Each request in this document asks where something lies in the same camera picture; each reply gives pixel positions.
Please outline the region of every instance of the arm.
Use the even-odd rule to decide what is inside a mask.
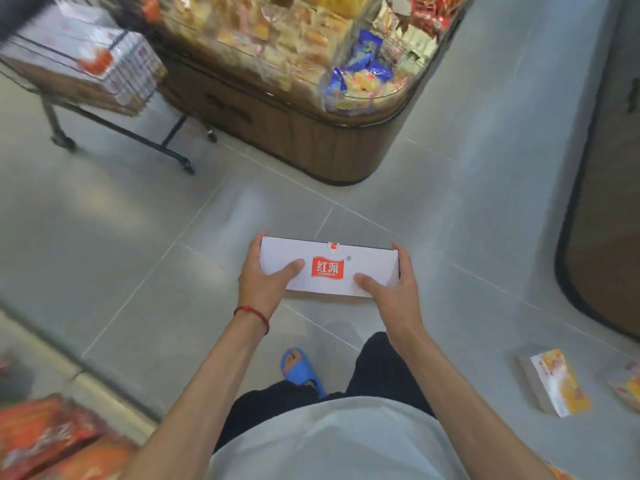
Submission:
[[[400,247],[400,283],[389,288],[370,276],[356,282],[371,293],[396,352],[404,359],[472,480],[556,476],[484,402],[424,328],[408,252]]]
[[[238,305],[273,315],[289,281],[304,267],[293,261],[283,270],[264,274],[258,234],[238,279]],[[119,476],[120,480],[201,480],[249,361],[265,333],[257,316],[238,312],[227,325],[193,379],[161,425]]]

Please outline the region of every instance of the black pants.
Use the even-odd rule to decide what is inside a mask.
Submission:
[[[364,344],[346,392],[334,392],[320,399],[313,386],[281,381],[240,396],[231,407],[216,451],[236,436],[287,411],[354,396],[393,399],[435,417],[409,368],[389,343],[386,332],[379,331]]]

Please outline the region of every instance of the foot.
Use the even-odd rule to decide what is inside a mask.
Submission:
[[[291,370],[291,368],[301,360],[302,360],[302,355],[300,355],[300,351],[298,349],[291,349],[284,359],[284,375],[286,376]],[[307,381],[302,385],[316,388],[316,383],[313,381]]]

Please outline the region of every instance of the red logo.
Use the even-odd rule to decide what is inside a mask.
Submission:
[[[344,259],[342,261],[332,261],[331,259],[316,256],[311,265],[312,278],[329,278],[330,280],[341,280],[344,278]]]

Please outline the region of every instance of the person's left hand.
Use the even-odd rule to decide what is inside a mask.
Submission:
[[[266,274],[260,266],[260,244],[267,233],[261,232],[249,244],[242,273],[238,277],[238,306],[251,306],[264,314],[267,320],[276,311],[287,284],[299,275],[304,259],[296,259],[277,273]]]

